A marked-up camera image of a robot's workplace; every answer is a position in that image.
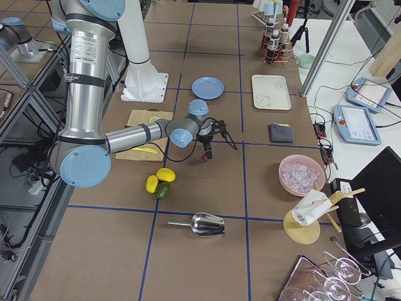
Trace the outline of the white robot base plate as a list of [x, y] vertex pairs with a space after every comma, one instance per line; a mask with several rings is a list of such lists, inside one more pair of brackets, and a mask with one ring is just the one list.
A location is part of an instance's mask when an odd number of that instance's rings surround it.
[[168, 73], [145, 76], [139, 71], [127, 72], [121, 99], [123, 102], [162, 103], [169, 79]]

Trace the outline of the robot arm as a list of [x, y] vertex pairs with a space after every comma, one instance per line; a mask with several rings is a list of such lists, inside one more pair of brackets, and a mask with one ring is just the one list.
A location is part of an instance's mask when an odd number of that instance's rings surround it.
[[109, 42], [119, 31], [128, 60], [123, 99], [160, 103], [168, 74], [159, 73], [148, 52], [138, 1], [53, 1], [53, 27], [71, 37], [66, 125], [58, 134], [51, 167], [65, 183], [88, 188], [110, 172], [113, 153], [169, 138], [184, 148], [200, 141], [208, 158], [214, 135], [226, 135], [225, 124], [209, 116], [205, 101], [196, 99], [182, 120], [158, 119], [147, 124], [103, 133], [103, 97]]
[[1, 20], [1, 47], [6, 51], [16, 47], [11, 58], [20, 63], [40, 63], [46, 53], [53, 51], [51, 43], [35, 40], [17, 17]]

